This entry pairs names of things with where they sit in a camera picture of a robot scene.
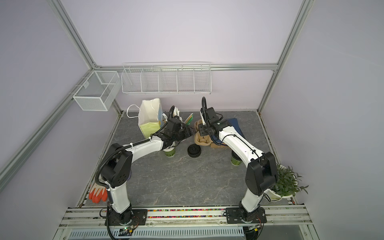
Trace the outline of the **brown pulp cup carrier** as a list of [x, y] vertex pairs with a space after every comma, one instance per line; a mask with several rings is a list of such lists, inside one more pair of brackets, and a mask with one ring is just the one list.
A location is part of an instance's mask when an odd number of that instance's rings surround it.
[[200, 124], [202, 124], [202, 120], [198, 120], [194, 123], [194, 127], [196, 130], [196, 133], [194, 135], [194, 142], [196, 145], [199, 145], [199, 146], [210, 146], [213, 143], [213, 141], [209, 135], [201, 136], [199, 131]]

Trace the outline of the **green paper coffee cup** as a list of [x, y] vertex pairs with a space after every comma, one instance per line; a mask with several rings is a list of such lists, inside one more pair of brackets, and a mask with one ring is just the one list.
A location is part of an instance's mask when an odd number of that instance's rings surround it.
[[234, 151], [231, 152], [231, 163], [234, 166], [240, 166], [243, 163], [242, 159]]

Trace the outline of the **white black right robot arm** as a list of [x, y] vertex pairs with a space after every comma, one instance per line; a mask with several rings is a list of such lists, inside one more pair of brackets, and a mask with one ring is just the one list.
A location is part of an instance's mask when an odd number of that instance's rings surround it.
[[202, 98], [202, 123], [198, 125], [201, 136], [210, 136], [216, 145], [229, 147], [247, 167], [245, 183], [247, 191], [234, 213], [227, 212], [226, 216], [233, 217], [244, 223], [258, 221], [267, 222], [265, 210], [260, 207], [266, 190], [279, 180], [276, 158], [271, 152], [264, 153], [249, 143], [235, 127], [219, 117], [214, 108], [207, 107], [206, 98]]

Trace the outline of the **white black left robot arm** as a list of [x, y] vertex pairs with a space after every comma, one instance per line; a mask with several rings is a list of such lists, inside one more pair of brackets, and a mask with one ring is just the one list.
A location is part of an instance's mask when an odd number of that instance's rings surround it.
[[132, 222], [134, 216], [127, 192], [132, 163], [151, 153], [174, 149], [177, 143], [192, 136], [192, 129], [175, 114], [175, 109], [175, 106], [170, 108], [166, 123], [147, 139], [124, 146], [112, 144], [109, 147], [95, 174], [95, 183], [107, 191], [107, 222], [111, 216], [117, 220], [118, 225], [129, 225]]

